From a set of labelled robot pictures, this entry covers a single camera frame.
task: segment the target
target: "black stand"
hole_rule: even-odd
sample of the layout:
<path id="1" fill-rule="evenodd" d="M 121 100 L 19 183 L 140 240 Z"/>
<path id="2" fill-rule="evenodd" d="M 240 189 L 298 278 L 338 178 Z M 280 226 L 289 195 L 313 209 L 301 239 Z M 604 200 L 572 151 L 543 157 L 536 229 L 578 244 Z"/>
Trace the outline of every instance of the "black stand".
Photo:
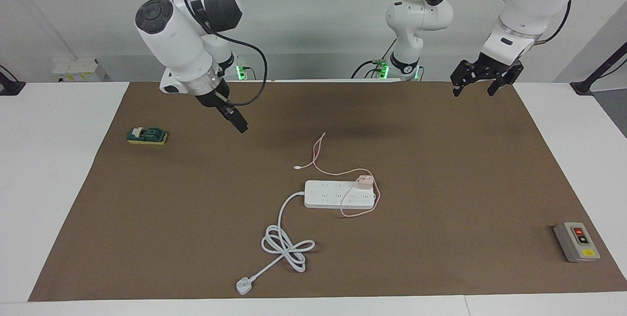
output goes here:
<path id="1" fill-rule="evenodd" d="M 609 57 L 607 61 L 603 63 L 603 65 L 599 66 L 599 68 L 594 71 L 587 79 L 583 82 L 571 82 L 571 87 L 573 90 L 580 96 L 591 96 L 593 93 L 590 91 L 593 83 L 598 80 L 603 74 L 607 72 L 616 62 L 618 62 L 625 54 L 627 53 L 627 43 L 623 44 L 622 47 L 618 48 L 618 50 Z"/>
<path id="2" fill-rule="evenodd" d="M 0 84 L 2 84 L 3 89 L 0 91 L 0 96 L 17 96 L 26 82 L 13 82 L 8 79 L 3 73 L 0 73 Z"/>

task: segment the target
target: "white table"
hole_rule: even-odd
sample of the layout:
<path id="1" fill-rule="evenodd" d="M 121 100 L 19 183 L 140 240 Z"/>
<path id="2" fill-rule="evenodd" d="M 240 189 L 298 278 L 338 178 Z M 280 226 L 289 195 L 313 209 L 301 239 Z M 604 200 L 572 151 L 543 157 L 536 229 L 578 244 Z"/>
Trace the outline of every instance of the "white table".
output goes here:
<path id="1" fill-rule="evenodd" d="M 127 86 L 29 84 L 0 98 L 0 315 L 627 315 L 627 293 L 27 303 Z M 627 139 L 567 84 L 515 88 L 627 275 Z"/>

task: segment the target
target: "white power strip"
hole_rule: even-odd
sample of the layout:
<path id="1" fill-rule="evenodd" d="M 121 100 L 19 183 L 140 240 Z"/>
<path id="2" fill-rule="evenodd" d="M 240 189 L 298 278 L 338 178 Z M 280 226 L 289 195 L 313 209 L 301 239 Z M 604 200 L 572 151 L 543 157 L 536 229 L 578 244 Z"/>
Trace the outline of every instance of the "white power strip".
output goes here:
<path id="1" fill-rule="evenodd" d="M 372 209 L 374 190 L 359 189 L 358 185 L 355 181 L 309 180 L 305 182 L 305 207 Z"/>

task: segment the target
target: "brown table mat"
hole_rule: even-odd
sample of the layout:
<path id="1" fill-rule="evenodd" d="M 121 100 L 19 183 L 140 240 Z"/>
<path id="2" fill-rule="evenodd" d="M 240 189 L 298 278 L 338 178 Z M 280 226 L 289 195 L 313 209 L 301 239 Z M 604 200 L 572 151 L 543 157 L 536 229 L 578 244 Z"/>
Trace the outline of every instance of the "brown table mat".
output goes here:
<path id="1" fill-rule="evenodd" d="M 232 85 L 232 97 L 258 86 Z M 284 228 L 316 241 L 307 271 L 281 261 L 247 296 L 627 290 L 515 90 L 484 89 L 269 84 L 241 108 L 240 135 L 193 97 L 130 84 L 29 300 L 238 297 L 235 283 L 275 258 L 260 239 L 285 198 L 333 180 L 292 169 L 324 131 L 320 166 L 372 169 L 381 204 L 344 219 L 295 198 Z M 168 143 L 128 144 L 136 126 L 163 128 Z M 566 262 L 551 227 L 566 220 L 586 224 L 601 260 Z"/>

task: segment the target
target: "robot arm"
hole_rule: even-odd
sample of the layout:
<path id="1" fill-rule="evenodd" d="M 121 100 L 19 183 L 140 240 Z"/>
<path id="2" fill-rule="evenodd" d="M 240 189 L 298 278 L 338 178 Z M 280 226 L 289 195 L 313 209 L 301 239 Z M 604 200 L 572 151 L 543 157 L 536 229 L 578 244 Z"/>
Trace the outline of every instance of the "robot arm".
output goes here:
<path id="1" fill-rule="evenodd" d="M 475 62 L 461 61 L 451 75 L 456 97 L 468 84 L 493 79 L 488 88 L 513 84 L 523 70 L 520 57 L 531 50 L 570 0 L 504 0 L 505 6 Z"/>
<path id="2" fill-rule="evenodd" d="M 396 33 L 396 46 L 386 58 L 389 77 L 414 78 L 423 51 L 420 30 L 442 30 L 453 21 L 453 8 L 447 0 L 399 1 L 386 13 L 387 25 Z"/>
<path id="3" fill-rule="evenodd" d="M 160 85 L 164 93 L 193 95 L 244 133 L 248 124 L 228 101 L 222 78 L 236 57 L 228 42 L 213 34 L 235 28 L 241 16 L 238 0 L 150 0 L 137 11 L 135 25 L 166 67 Z"/>

